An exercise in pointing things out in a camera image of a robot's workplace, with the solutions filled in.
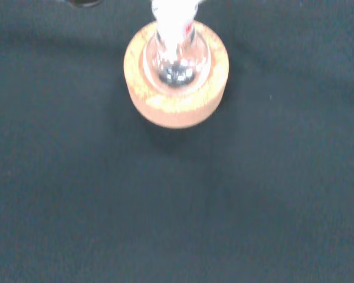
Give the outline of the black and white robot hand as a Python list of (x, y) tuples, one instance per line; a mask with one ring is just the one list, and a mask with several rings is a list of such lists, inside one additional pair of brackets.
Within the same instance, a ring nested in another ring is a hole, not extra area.
[(66, 2), (77, 8), (92, 8), (100, 5), (103, 0), (66, 0)]

